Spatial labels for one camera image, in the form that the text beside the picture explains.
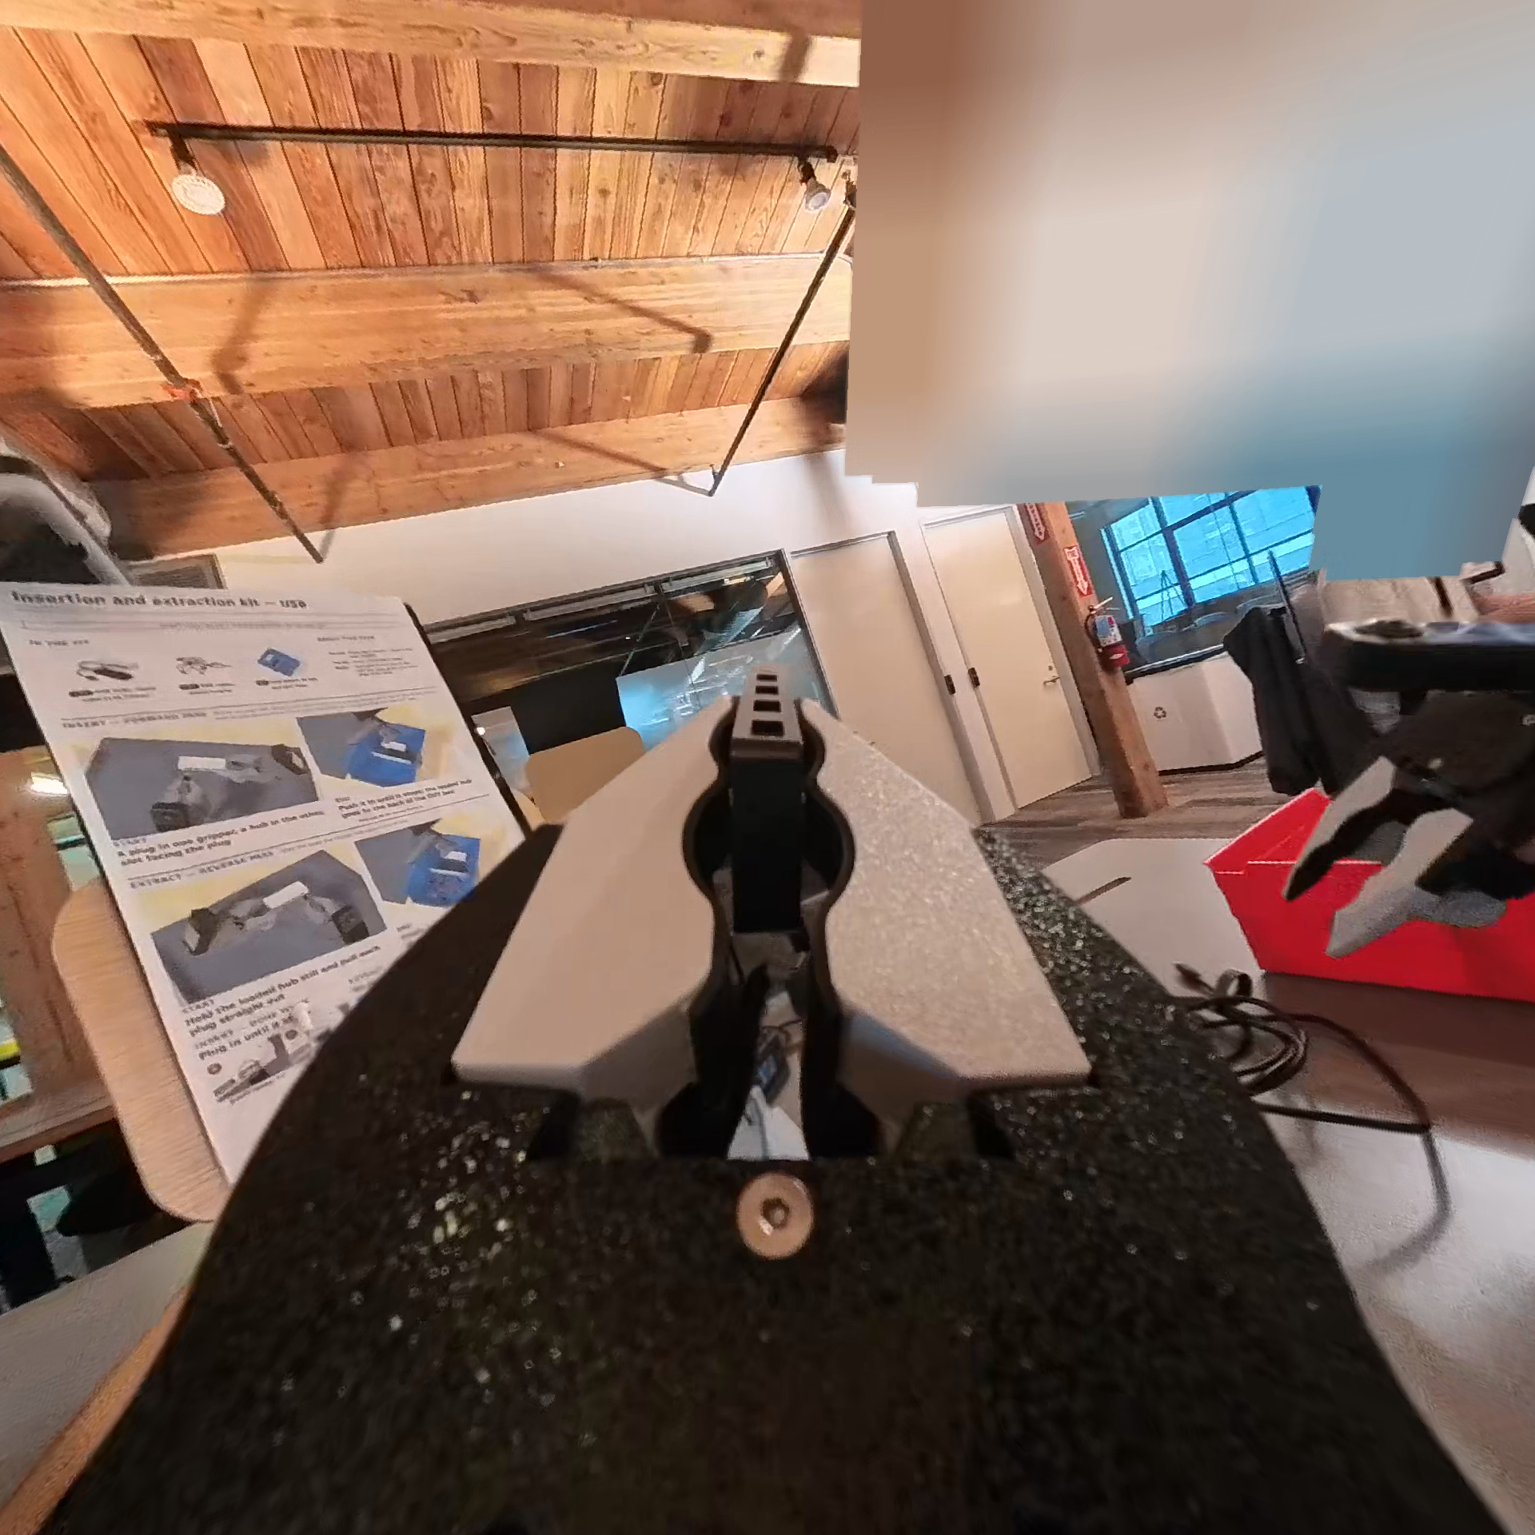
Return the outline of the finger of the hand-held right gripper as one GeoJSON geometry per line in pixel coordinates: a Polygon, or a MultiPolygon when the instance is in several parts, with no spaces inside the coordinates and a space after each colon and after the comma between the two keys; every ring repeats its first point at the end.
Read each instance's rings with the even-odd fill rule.
{"type": "Polygon", "coordinates": [[[1377,756],[1328,801],[1291,866],[1283,898],[1305,897],[1337,861],[1360,853],[1384,829],[1404,829],[1412,813],[1414,780],[1390,756],[1377,756]]]}
{"type": "Polygon", "coordinates": [[[1326,954],[1350,956],[1411,922],[1475,929],[1475,890],[1435,893],[1419,882],[1435,858],[1446,853],[1472,823],[1470,815],[1454,809],[1414,820],[1396,855],[1334,916],[1326,954]]]}

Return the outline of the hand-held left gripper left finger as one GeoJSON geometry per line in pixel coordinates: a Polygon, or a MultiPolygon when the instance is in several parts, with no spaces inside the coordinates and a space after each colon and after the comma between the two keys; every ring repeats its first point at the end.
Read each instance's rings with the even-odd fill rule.
{"type": "Polygon", "coordinates": [[[736,711],[710,705],[567,818],[455,1047],[461,1080],[621,1103],[664,1156],[730,1152],[770,997],[715,879],[736,711]]]}

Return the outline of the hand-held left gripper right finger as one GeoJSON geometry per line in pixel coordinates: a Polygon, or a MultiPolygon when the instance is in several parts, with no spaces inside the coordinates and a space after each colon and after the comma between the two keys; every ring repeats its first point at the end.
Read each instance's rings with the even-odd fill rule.
{"type": "Polygon", "coordinates": [[[835,865],[802,1061],[811,1156],[874,1157],[931,1104],[1091,1084],[966,815],[819,703],[798,713],[835,865]]]}

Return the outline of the black usb hub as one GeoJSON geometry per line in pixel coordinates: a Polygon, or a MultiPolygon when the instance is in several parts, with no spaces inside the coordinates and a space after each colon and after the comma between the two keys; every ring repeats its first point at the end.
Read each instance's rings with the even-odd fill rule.
{"type": "Polygon", "coordinates": [[[742,684],[728,738],[734,933],[797,930],[808,751],[797,698],[776,665],[742,684]]]}

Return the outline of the dark hanging jacket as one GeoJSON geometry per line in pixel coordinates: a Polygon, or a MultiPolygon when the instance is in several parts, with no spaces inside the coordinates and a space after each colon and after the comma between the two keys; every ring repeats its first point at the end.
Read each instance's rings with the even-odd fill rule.
{"type": "Polygon", "coordinates": [[[1372,756],[1372,724],[1297,646],[1288,610],[1246,610],[1224,649],[1249,682],[1272,789],[1285,796],[1344,789],[1372,756]]]}

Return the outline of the beige door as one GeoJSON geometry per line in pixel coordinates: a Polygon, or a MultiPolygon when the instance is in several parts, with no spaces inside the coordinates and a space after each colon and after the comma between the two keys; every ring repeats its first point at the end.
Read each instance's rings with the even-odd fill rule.
{"type": "Polygon", "coordinates": [[[1089,757],[1008,511],[931,521],[923,532],[1009,809],[1078,785],[1089,757]]]}
{"type": "Polygon", "coordinates": [[[835,711],[971,825],[986,797],[893,532],[789,556],[835,711]]]}

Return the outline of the paned window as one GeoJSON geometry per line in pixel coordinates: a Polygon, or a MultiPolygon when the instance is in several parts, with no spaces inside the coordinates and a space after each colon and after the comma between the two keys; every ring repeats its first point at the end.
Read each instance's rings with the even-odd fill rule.
{"type": "Polygon", "coordinates": [[[1316,486],[1067,503],[1134,671],[1219,650],[1253,609],[1307,580],[1316,486]]]}

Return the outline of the wooden framed sign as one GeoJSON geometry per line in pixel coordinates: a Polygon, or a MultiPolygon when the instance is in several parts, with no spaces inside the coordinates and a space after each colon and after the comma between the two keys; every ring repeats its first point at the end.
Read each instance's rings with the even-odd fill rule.
{"type": "Polygon", "coordinates": [[[400,598],[5,583],[4,642],[237,1180],[527,823],[400,598]]]}

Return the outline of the black metal rod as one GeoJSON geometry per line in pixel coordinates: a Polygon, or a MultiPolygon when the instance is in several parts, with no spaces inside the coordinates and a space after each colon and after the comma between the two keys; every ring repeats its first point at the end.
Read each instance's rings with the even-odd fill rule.
{"type": "Polygon", "coordinates": [[[140,350],[140,353],[144,354],[154,370],[160,374],[165,393],[189,406],[196,417],[202,420],[202,425],[212,434],[215,444],[229,458],[231,465],[237,470],[244,481],[255,490],[264,506],[279,521],[282,529],[301,546],[301,550],[316,566],[322,566],[327,561],[327,553],[298,522],[292,508],[287,505],[277,489],[274,489],[274,486],[263,476],[256,463],[252,462],[245,450],[240,449],[240,444],[228,431],[221,414],[213,401],[207,396],[202,383],[183,374],[170,354],[159,345],[156,337],[141,321],[141,318],[132,310],[127,300],[119,294],[106,273],[87,254],[87,249],[79,243],[79,239],[76,239],[76,236],[68,230],[66,222],[60,219],[39,188],[31,182],[9,148],[2,148],[2,175],[4,182],[10,185],[10,190],[26,207],[29,215],[41,225],[49,239],[52,239],[61,254],[69,260],[77,276],[87,283],[98,300],[104,305],[106,311],[125,331],[128,339],[140,350]]]}
{"type": "Polygon", "coordinates": [[[810,284],[805,289],[798,307],[795,308],[792,318],[789,319],[781,339],[778,340],[778,348],[773,351],[770,362],[766,364],[754,394],[750,396],[749,404],[739,417],[738,428],[731,436],[720,462],[709,466],[707,481],[704,481],[704,470],[696,470],[696,478],[690,476],[688,470],[683,470],[671,476],[666,482],[685,489],[688,492],[702,494],[704,497],[714,498],[726,479],[728,473],[734,466],[750,431],[754,431],[758,414],[766,404],[766,398],[778,380],[787,356],[798,342],[800,332],[805,327],[806,319],[810,318],[827,279],[830,278],[837,260],[842,257],[845,246],[854,233],[854,225],[858,219],[858,177],[854,169],[848,169],[843,175],[843,206],[835,231],[830,238],[829,246],[821,254],[816,263],[816,271],[810,279],[810,284]]]}

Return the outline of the black light track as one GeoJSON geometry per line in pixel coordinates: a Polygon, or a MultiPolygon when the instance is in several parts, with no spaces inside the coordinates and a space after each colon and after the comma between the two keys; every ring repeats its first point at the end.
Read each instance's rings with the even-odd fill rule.
{"type": "Polygon", "coordinates": [[[507,150],[578,150],[613,153],[667,153],[698,156],[787,158],[832,163],[843,156],[834,143],[781,140],[728,140],[680,137],[626,137],[578,132],[432,129],[325,124],[231,124],[202,121],[151,121],[146,131],[176,143],[293,143],[325,147],[437,147],[507,150]]]}

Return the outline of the wooden post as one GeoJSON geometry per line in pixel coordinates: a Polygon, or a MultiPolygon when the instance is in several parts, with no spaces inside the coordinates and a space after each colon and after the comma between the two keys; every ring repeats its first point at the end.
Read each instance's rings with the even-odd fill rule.
{"type": "Polygon", "coordinates": [[[31,1090],[47,1095],[95,1076],[53,953],[73,895],[53,821],[73,809],[44,746],[2,754],[2,996],[31,1090]]]}
{"type": "Polygon", "coordinates": [[[1112,618],[1101,598],[1065,503],[1017,503],[1070,676],[1121,817],[1141,820],[1169,809],[1169,796],[1131,698],[1120,636],[1101,638],[1112,618]]]}

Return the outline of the silver ventilation duct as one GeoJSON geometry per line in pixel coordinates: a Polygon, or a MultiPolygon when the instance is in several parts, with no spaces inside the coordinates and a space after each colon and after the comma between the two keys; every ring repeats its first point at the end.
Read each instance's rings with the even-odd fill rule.
{"type": "Polygon", "coordinates": [[[2,580],[128,585],[101,529],[66,490],[10,447],[2,450],[2,580]]]}

